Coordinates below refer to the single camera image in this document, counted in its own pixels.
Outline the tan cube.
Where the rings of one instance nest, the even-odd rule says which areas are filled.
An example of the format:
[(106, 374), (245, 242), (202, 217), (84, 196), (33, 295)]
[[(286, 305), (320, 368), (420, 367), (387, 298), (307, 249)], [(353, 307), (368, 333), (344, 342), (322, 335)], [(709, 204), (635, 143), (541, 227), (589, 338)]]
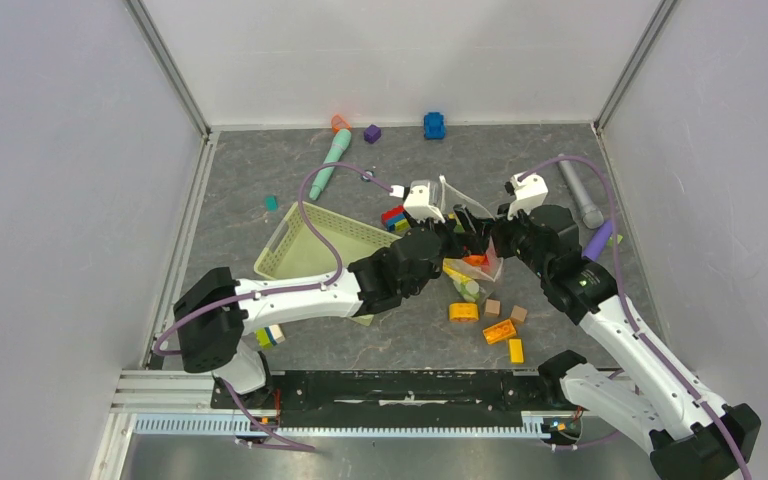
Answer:
[(487, 317), (498, 317), (501, 313), (501, 302), (488, 298), (484, 303), (484, 315)]
[(528, 310), (522, 306), (514, 305), (511, 309), (509, 319), (515, 324), (524, 324), (528, 315)]

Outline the purple building block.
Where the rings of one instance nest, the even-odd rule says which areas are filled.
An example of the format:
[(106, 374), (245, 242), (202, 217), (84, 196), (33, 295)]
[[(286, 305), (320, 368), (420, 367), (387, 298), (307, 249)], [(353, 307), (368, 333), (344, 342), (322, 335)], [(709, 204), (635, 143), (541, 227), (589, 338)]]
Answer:
[(364, 131), (363, 131), (363, 138), (364, 141), (369, 144), (375, 144), (382, 136), (382, 130), (379, 126), (375, 124), (370, 124)]

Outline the small teal block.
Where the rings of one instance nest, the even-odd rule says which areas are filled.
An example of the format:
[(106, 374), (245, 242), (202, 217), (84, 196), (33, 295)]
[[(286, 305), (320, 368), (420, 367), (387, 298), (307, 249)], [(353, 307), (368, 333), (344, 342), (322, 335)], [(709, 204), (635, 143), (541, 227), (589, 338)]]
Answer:
[(268, 212), (274, 212), (279, 209), (279, 203), (277, 197), (274, 195), (268, 195), (264, 198), (264, 205)]

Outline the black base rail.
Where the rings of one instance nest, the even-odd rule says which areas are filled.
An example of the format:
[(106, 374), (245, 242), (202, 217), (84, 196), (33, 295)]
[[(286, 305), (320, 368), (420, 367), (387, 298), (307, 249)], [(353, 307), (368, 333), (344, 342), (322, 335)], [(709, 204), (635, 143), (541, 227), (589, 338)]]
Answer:
[(514, 427), (524, 412), (577, 409), (520, 370), (288, 370), (239, 398), (297, 428)]

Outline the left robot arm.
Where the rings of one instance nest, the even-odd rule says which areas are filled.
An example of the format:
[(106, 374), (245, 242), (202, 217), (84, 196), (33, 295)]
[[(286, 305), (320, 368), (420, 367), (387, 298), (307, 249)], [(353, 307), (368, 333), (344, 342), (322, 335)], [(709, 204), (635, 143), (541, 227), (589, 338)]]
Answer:
[(244, 335), (294, 321), (395, 309), (438, 278), (445, 259), (468, 253), (460, 234), (438, 224), (413, 227), (372, 255), (319, 276), (266, 282), (214, 268), (173, 307), (176, 353), (185, 372), (211, 373), (229, 382), (248, 406), (262, 407), (273, 397), (274, 381)]

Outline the light green plastic basket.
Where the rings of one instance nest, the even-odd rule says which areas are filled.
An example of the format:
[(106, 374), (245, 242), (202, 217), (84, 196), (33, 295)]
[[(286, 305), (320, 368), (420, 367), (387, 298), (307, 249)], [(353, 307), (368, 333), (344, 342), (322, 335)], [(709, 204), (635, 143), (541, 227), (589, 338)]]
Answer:
[[(254, 264), (267, 284), (307, 285), (332, 277), (341, 261), (348, 266), (388, 247), (397, 236), (330, 210), (306, 203), (294, 205)], [(360, 307), (355, 277), (344, 272), (336, 287), (281, 295), (260, 308), (253, 329), (324, 317), (351, 318)]]

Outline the green toy cucumber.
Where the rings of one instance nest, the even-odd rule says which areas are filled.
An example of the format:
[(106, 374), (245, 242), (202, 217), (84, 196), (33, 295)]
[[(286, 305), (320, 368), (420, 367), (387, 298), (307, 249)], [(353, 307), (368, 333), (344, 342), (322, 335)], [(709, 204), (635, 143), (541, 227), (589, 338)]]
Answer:
[(475, 280), (469, 279), (459, 283), (457, 290), (466, 302), (478, 303), (481, 299), (481, 287)]

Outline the green orange toy mango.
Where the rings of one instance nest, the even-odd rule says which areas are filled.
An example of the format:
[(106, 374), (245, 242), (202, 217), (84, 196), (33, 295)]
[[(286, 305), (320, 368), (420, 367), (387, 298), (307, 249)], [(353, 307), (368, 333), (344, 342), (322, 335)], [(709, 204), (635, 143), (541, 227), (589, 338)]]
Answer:
[(476, 267), (489, 264), (489, 260), (486, 255), (468, 255), (463, 257), (462, 260), (465, 263)]

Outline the red blue green block stack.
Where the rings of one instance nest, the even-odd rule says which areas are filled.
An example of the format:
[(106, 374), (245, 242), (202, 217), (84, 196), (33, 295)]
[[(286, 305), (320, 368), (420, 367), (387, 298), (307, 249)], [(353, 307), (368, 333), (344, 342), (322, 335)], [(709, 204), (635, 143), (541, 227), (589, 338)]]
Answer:
[(410, 228), (410, 222), (403, 206), (385, 211), (380, 215), (380, 221), (382, 226), (390, 233), (400, 233)]

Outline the yellow brick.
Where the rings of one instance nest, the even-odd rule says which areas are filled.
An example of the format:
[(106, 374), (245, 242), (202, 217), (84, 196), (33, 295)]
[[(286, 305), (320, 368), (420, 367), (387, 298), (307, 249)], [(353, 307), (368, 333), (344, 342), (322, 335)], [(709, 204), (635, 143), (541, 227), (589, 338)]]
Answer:
[(525, 350), (523, 341), (519, 338), (507, 340), (509, 360), (512, 364), (520, 365), (525, 363)]

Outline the translucent orange brick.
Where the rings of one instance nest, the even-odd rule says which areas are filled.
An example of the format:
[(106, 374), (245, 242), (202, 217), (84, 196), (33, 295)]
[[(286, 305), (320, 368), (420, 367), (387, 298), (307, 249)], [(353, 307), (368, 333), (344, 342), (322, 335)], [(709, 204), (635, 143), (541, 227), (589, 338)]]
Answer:
[(505, 319), (485, 328), (482, 335), (488, 345), (494, 345), (516, 337), (517, 330), (510, 319)]

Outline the orange rounded brick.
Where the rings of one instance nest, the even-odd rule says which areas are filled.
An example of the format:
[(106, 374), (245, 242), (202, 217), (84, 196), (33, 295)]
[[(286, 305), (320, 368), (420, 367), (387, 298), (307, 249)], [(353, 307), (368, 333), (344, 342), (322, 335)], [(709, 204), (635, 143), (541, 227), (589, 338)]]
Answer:
[(479, 307), (475, 303), (456, 302), (449, 305), (448, 319), (453, 323), (474, 323), (480, 319)]

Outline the tan cube right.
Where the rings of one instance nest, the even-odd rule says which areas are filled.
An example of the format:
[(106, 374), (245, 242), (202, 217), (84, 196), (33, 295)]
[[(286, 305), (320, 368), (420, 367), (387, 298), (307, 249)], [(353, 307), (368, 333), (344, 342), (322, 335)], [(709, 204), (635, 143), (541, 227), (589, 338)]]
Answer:
[(522, 306), (514, 305), (511, 309), (509, 319), (515, 324), (524, 324), (528, 315), (528, 310)]

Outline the clear polka dot zip bag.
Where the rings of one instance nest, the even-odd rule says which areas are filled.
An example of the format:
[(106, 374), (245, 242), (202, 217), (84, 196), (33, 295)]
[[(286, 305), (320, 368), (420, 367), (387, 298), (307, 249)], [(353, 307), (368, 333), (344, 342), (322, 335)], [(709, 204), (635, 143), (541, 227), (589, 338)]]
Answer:
[[(458, 219), (455, 207), (466, 208), (476, 217), (490, 217), (491, 212), (478, 201), (456, 189), (439, 176), (442, 189), (443, 212), (449, 220), (455, 221), (455, 232), (465, 233), (465, 227)], [(467, 256), (462, 259), (447, 259), (443, 271), (451, 278), (455, 289), (466, 302), (483, 304), (493, 293), (501, 278), (503, 260), (496, 256), (492, 245), (485, 254)]]

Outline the grey toy microphone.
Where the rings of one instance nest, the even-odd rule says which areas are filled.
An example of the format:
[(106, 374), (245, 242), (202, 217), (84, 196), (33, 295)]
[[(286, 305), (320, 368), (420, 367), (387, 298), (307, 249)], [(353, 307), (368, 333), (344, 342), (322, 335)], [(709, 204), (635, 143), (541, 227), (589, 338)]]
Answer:
[(591, 198), (572, 162), (561, 160), (558, 162), (558, 167), (578, 206), (584, 225), (591, 230), (600, 228), (604, 224), (602, 211)]

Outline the small lime green block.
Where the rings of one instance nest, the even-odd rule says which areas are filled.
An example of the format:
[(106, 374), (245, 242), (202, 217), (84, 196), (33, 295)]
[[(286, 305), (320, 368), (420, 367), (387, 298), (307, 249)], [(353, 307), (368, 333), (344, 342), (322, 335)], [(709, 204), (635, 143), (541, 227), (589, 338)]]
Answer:
[(610, 236), (609, 237), (607, 245), (609, 247), (614, 247), (614, 246), (618, 245), (619, 243), (621, 243), (622, 241), (623, 241), (623, 235), (622, 234), (617, 234), (616, 236)]

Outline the green blue white block stack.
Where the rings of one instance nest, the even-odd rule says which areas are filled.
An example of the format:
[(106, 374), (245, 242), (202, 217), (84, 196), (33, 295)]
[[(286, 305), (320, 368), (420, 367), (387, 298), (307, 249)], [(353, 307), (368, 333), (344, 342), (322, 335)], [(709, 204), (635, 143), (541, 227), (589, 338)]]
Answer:
[(271, 349), (285, 341), (285, 335), (279, 325), (258, 329), (255, 335), (260, 348), (264, 350)]

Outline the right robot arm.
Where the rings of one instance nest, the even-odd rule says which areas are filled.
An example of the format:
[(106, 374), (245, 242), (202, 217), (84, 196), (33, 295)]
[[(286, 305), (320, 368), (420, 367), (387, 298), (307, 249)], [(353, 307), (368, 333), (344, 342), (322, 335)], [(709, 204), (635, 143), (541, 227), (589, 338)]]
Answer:
[(539, 368), (537, 392), (545, 405), (571, 402), (598, 415), (648, 455), (661, 479), (750, 478), (759, 416), (747, 404), (729, 405), (669, 351), (612, 274), (583, 257), (567, 208), (542, 205), (524, 213), (504, 204), (489, 234), (498, 254), (522, 261), (548, 302), (596, 340), (640, 390), (619, 385), (567, 350)]

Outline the tan cube left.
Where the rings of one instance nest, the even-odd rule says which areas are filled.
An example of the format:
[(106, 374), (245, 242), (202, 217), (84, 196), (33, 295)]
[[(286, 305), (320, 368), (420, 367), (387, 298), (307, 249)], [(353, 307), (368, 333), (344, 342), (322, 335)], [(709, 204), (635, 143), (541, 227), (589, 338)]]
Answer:
[(498, 317), (501, 313), (501, 302), (488, 298), (484, 303), (484, 315), (487, 317)]

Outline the yellow toy banana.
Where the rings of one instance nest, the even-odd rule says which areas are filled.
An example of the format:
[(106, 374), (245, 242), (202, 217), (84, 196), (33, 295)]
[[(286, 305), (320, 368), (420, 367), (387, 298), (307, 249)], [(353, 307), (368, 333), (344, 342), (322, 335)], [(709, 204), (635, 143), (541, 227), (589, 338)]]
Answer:
[(472, 277), (456, 270), (449, 263), (444, 262), (442, 269), (453, 281), (468, 283), (473, 280)]

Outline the purple toy cylinder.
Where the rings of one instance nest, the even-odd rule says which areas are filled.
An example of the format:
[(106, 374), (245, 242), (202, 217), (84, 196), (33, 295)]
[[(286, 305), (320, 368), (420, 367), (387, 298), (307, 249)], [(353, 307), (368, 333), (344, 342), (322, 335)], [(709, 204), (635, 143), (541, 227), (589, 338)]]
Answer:
[(590, 241), (582, 251), (582, 257), (591, 261), (597, 261), (605, 249), (613, 245), (614, 222), (606, 220), (593, 234)]

